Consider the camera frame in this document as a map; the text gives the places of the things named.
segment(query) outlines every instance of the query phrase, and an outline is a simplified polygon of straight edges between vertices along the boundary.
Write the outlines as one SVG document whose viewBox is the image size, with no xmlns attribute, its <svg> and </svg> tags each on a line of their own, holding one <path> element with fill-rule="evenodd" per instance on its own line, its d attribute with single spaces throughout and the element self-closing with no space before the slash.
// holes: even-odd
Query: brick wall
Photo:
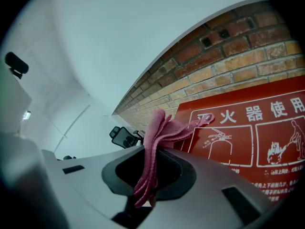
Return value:
<svg viewBox="0 0 305 229">
<path fill-rule="evenodd" d="M 150 111 L 305 74 L 304 57 L 268 2 L 239 7 L 187 34 L 143 75 L 116 113 L 145 131 Z"/>
</svg>

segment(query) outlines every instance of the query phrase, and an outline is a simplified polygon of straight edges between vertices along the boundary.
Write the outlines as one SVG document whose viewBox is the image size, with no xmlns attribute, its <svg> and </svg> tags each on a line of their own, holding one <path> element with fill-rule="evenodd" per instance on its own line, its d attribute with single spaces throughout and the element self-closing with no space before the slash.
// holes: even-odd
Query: gray plastic panel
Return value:
<svg viewBox="0 0 305 229">
<path fill-rule="evenodd" d="M 53 170 L 50 172 L 52 175 L 49 175 L 50 181 L 55 193 L 60 197 L 59 201 L 62 203 L 67 217 L 76 221 L 83 219 L 87 221 L 87 213 L 94 214 L 94 216 L 90 215 L 90 217 L 94 217 L 94 220 L 90 221 L 92 227 L 88 227 L 83 222 L 82 226 L 73 222 L 72 228 L 101 228 L 101 226 L 111 229 L 120 228 L 118 224 L 106 218 L 111 218 L 116 213 L 123 211 L 126 197 L 115 195 L 109 190 L 102 181 L 101 171 L 108 162 L 138 148 L 142 147 L 132 147 L 106 155 L 65 161 L 56 161 L 52 153 L 48 152 L 46 155 L 44 152 L 45 159 L 51 159 L 50 155 L 54 158 L 54 162 L 46 162 L 46 167 L 47 170 Z M 242 228 L 242 221 L 221 191 L 223 188 L 233 186 L 238 188 L 260 213 L 264 213 L 270 208 L 271 202 L 267 196 L 228 167 L 178 150 L 168 148 L 165 150 L 190 162 L 196 170 L 197 180 L 180 199 L 158 201 L 156 207 L 138 227 L 139 229 Z M 82 165 L 85 169 L 67 175 L 63 174 L 63 168 L 75 165 Z M 65 189 L 59 187 L 59 181 L 65 181 Z M 71 190 L 74 190 L 73 196 L 79 197 L 77 198 L 79 204 L 76 202 L 70 204 L 71 199 L 76 199 L 72 195 L 65 198 L 67 193 L 72 193 Z M 74 207 L 79 206 L 88 208 L 75 211 Z M 97 213 L 100 213 L 101 218 L 97 218 Z M 93 223 L 97 221 L 99 224 L 93 226 Z M 249 227 L 255 228 L 255 222 L 251 223 Z"/>
</svg>

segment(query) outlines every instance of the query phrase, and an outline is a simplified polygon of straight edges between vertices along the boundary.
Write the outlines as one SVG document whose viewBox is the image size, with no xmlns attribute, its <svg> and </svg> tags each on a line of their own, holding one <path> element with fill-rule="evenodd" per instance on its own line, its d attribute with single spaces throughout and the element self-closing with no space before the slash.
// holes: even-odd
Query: white ceiling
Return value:
<svg viewBox="0 0 305 229">
<path fill-rule="evenodd" d="M 53 0 L 76 78 L 111 114 L 171 45 L 209 19 L 258 0 Z"/>
</svg>

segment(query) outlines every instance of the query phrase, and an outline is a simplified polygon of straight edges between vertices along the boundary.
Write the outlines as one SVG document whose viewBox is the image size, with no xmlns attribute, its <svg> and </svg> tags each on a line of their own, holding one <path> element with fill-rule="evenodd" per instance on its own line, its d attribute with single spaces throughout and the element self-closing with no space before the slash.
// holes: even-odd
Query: wall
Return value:
<svg viewBox="0 0 305 229">
<path fill-rule="evenodd" d="M 84 158 L 122 150 L 109 136 L 116 125 L 111 116 L 100 116 L 96 106 L 89 106 L 65 134 L 55 156 L 59 159 L 66 155 Z"/>
<path fill-rule="evenodd" d="M 28 73 L 19 82 L 33 99 L 32 109 L 43 108 L 74 79 L 61 49 L 51 0 L 31 0 L 22 9 L 0 48 L 4 65 L 8 52 L 14 52 L 29 65 Z"/>
<path fill-rule="evenodd" d="M 59 159 L 80 158 L 121 150 L 109 137 L 116 125 L 111 116 L 101 115 L 94 100 L 74 81 L 48 107 L 32 111 L 30 119 L 21 123 L 21 135 Z"/>
<path fill-rule="evenodd" d="M 150 111 L 305 73 L 301 49 L 268 2 L 226 12 L 172 48 L 128 92 L 116 112 L 145 130 Z"/>
<path fill-rule="evenodd" d="M 252 1 L 52 0 L 52 6 L 77 80 L 109 115 L 137 79 L 185 34 Z"/>
<path fill-rule="evenodd" d="M 0 133 L 17 133 L 32 99 L 0 63 Z"/>
</svg>

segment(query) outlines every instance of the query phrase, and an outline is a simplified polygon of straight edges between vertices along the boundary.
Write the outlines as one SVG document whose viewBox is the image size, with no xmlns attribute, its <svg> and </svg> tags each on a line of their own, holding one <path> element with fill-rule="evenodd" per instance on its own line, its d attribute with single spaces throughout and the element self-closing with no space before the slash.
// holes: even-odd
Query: person illustration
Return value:
<svg viewBox="0 0 305 229">
<path fill-rule="evenodd" d="M 287 146 L 289 146 L 291 143 L 294 143 L 296 145 L 297 151 L 300 152 L 300 155 L 297 159 L 300 160 L 305 158 L 305 135 L 294 120 L 291 121 L 291 124 L 294 127 L 295 131 L 292 137 L 290 138 L 290 141 Z"/>
<path fill-rule="evenodd" d="M 269 164 L 275 165 L 281 163 L 282 154 L 291 144 L 295 144 L 297 151 L 299 151 L 299 157 L 297 159 L 301 160 L 305 158 L 305 135 L 295 120 L 291 121 L 291 125 L 294 128 L 294 133 L 287 145 L 280 147 L 278 142 L 272 142 L 271 148 L 267 153 L 267 161 Z"/>
</svg>

